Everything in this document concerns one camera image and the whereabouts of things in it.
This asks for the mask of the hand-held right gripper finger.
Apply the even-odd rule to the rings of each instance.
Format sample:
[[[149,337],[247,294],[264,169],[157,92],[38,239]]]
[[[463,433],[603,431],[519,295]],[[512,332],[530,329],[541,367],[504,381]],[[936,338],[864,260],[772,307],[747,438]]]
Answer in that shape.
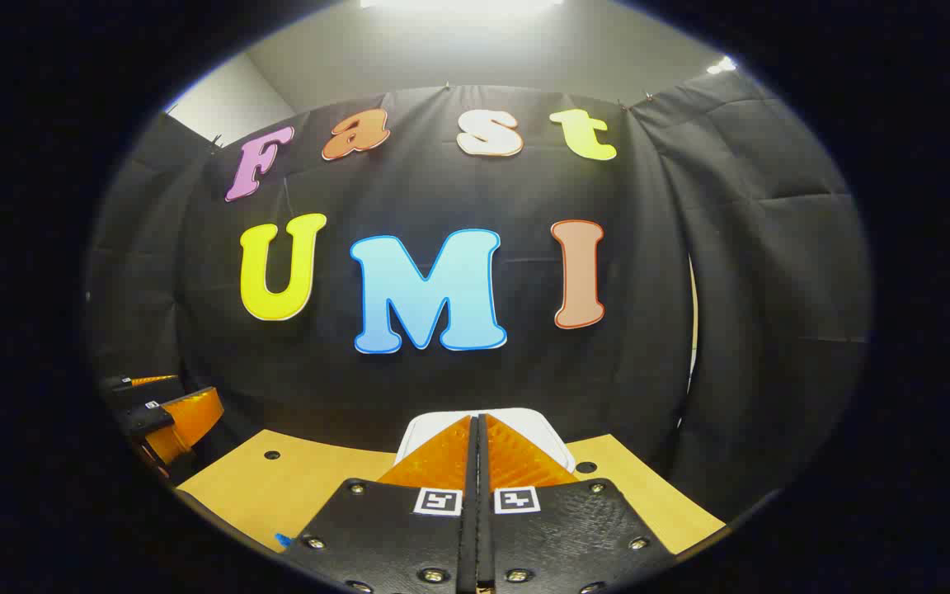
[[[286,546],[347,593],[472,593],[477,421],[461,415],[378,478],[347,478]]]
[[[578,480],[528,437],[485,416],[479,572],[497,593],[607,593],[675,557],[607,478]]]

